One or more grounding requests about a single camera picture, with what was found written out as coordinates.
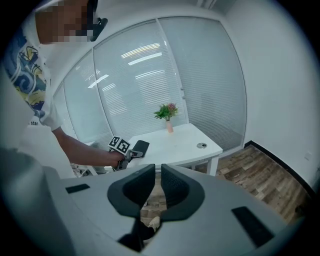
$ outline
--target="hand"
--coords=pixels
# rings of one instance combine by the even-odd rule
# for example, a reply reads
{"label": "hand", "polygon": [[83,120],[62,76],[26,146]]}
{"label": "hand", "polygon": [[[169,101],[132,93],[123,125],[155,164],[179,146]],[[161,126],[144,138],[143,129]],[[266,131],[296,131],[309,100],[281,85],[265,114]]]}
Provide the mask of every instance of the hand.
{"label": "hand", "polygon": [[117,151],[108,152],[108,160],[110,162],[110,166],[116,168],[118,166],[118,162],[125,159],[125,156]]}

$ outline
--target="white wall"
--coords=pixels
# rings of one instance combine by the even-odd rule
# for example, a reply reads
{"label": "white wall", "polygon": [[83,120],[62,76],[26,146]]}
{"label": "white wall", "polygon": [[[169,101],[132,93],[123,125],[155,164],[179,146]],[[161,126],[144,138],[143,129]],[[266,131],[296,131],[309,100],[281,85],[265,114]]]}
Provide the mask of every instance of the white wall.
{"label": "white wall", "polygon": [[120,3],[109,6],[110,2],[99,1],[97,14],[101,18],[107,18],[108,24],[95,42],[59,43],[54,46],[54,49],[49,49],[46,64],[51,70],[52,90],[57,89],[73,65],[93,46],[134,24],[161,17],[196,16],[219,20],[224,25],[224,18],[219,13],[196,7],[193,5],[196,2],[194,0],[121,0]]}
{"label": "white wall", "polygon": [[[245,142],[260,144],[314,185],[320,162],[320,77],[310,45],[271,1],[238,0],[226,21],[246,85]],[[307,151],[310,160],[304,158]]]}

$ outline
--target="white table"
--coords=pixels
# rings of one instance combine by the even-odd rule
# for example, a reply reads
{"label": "white table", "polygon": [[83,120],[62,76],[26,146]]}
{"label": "white table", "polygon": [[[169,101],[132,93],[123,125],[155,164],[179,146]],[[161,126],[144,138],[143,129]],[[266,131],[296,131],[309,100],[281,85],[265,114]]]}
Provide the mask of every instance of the white table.
{"label": "white table", "polygon": [[[175,126],[173,130],[172,133],[163,129],[133,136],[129,140],[131,149],[139,140],[149,142],[150,145],[145,156],[131,160],[127,168],[144,164],[155,164],[156,171],[161,170],[161,164],[194,168],[208,161],[207,174],[215,176],[222,148],[191,123]],[[207,146],[198,148],[198,143]]]}

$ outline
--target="potted plant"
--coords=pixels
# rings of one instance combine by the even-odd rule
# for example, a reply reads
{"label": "potted plant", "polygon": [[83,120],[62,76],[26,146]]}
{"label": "potted plant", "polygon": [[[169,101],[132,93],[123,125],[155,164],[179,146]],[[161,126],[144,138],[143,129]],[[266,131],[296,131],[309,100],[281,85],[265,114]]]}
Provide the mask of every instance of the potted plant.
{"label": "potted plant", "polygon": [[160,106],[159,111],[154,112],[155,118],[157,119],[165,119],[166,121],[166,128],[169,133],[172,133],[174,129],[172,128],[172,124],[170,122],[170,118],[174,117],[178,113],[178,108],[176,104],[169,103],[169,104],[162,104]]}

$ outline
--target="person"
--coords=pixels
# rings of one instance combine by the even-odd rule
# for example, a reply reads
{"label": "person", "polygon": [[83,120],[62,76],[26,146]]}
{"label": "person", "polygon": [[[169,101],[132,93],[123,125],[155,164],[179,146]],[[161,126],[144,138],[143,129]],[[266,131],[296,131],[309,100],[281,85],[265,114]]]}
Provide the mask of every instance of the person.
{"label": "person", "polygon": [[[83,35],[94,19],[98,0],[61,2],[27,17],[9,43],[3,65],[15,89],[34,113],[21,134],[17,150],[31,155],[43,166],[53,167],[61,179],[67,179],[75,178],[70,162],[116,167],[124,156],[116,151],[88,146],[65,134],[61,128],[62,121],[50,88],[50,71],[41,54],[41,45]],[[142,239],[151,238],[159,226],[159,217],[154,218],[148,227],[141,222]]]}

